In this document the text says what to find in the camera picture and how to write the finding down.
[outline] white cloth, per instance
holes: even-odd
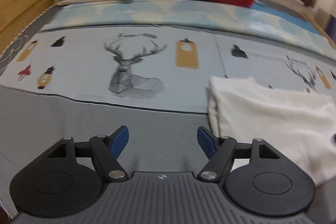
[[[211,77],[209,119],[216,136],[238,142],[263,138],[316,185],[336,176],[336,107],[330,96],[276,90],[253,78]],[[234,168],[247,162],[237,161]]]

